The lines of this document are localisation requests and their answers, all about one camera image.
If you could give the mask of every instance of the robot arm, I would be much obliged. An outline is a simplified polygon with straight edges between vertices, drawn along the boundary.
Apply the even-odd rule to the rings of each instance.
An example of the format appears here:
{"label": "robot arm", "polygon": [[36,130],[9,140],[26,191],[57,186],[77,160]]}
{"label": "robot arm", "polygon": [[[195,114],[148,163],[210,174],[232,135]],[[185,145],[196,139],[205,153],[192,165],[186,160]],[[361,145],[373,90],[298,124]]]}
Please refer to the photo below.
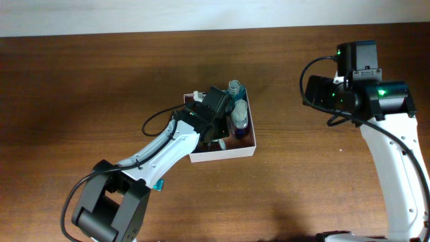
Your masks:
{"label": "robot arm", "polygon": [[[200,102],[186,104],[150,144],[117,165],[103,160],[93,172],[72,215],[72,223],[98,242],[133,241],[143,223],[151,188],[199,142],[228,136],[225,109],[230,96],[211,87]],[[110,172],[122,167],[120,172]],[[124,195],[121,204],[106,192]]]}
{"label": "robot arm", "polygon": [[[333,57],[338,65],[335,78],[311,76],[304,104],[335,117],[347,117],[360,127],[374,158],[387,209],[388,240],[381,241],[425,240],[429,176],[418,144],[415,106],[409,87],[401,81],[382,82],[375,42],[345,43],[337,49],[337,56]],[[333,126],[333,120],[327,124]],[[412,151],[414,161],[406,147]],[[317,241],[379,240],[333,231],[318,234]]]}

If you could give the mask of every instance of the white box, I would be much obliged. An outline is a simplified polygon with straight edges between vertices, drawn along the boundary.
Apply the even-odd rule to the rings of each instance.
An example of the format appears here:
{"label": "white box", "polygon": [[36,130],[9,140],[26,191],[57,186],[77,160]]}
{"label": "white box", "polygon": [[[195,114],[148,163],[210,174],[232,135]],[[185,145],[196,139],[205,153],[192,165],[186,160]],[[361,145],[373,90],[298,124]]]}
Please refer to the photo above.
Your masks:
{"label": "white box", "polygon": [[[183,96],[184,103],[187,99],[193,99],[194,94],[185,94]],[[237,140],[230,133],[230,138],[226,138],[226,145],[228,148],[228,144],[232,144],[234,147],[232,149],[227,149],[225,151],[208,151],[204,153],[191,153],[189,154],[189,158],[191,162],[200,162],[200,161],[214,161],[219,159],[230,159],[230,158],[238,158],[238,157],[248,157],[253,156],[255,148],[257,147],[257,143],[255,142],[255,133],[254,133],[254,123],[251,115],[251,107],[249,105],[248,93],[245,93],[245,100],[248,103],[248,118],[249,118],[249,134],[241,140]]]}

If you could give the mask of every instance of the open box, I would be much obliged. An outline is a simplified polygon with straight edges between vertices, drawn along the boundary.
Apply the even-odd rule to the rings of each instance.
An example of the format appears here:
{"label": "open box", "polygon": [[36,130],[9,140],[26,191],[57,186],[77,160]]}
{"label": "open box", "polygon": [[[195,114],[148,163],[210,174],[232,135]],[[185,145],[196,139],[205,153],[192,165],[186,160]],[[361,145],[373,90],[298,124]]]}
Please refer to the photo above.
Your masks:
{"label": "open box", "polygon": [[[255,148],[257,147],[257,143],[255,142],[255,133],[254,133],[254,125],[253,118],[251,115],[251,107],[249,105],[248,93],[245,92],[244,100],[248,103],[248,127],[249,133],[246,137],[238,140],[234,137],[234,135],[230,131],[230,136],[224,138],[224,142],[226,144],[225,151],[200,151],[197,153],[193,151],[193,153],[189,154],[189,158],[191,162],[200,162],[200,161],[213,161],[219,159],[230,159],[237,157],[248,157],[253,156]],[[184,103],[194,101],[194,94],[185,94],[183,96]]]}

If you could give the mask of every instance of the blue object on table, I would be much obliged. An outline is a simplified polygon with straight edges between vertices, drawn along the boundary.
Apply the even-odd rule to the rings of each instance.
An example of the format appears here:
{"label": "blue object on table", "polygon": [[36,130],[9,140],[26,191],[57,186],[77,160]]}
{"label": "blue object on table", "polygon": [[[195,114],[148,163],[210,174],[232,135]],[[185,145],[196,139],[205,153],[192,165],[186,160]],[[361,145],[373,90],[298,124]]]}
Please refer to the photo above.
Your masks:
{"label": "blue object on table", "polygon": [[156,182],[156,184],[153,186],[154,190],[157,190],[159,192],[161,192],[161,188],[163,188],[163,184],[164,184],[164,180],[160,179]]}

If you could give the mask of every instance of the wood grain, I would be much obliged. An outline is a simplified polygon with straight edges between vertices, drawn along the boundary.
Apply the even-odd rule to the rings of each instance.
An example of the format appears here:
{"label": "wood grain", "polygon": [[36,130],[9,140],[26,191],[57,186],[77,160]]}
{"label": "wood grain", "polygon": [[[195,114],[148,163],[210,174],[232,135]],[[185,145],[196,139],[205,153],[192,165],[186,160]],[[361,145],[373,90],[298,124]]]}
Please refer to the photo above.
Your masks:
{"label": "wood grain", "polygon": [[[428,23],[1,38],[0,240],[66,241],[60,210],[75,182],[101,159],[115,163],[149,143],[140,126],[150,115],[232,79],[249,92],[255,155],[180,160],[163,191],[151,194],[139,241],[385,235],[384,201],[359,130],[328,128],[329,117],[302,106],[298,93],[309,61],[367,39],[378,41],[384,79],[410,84],[429,162]],[[326,62],[310,73],[335,71]],[[67,228],[88,241],[69,222],[76,200]]]}

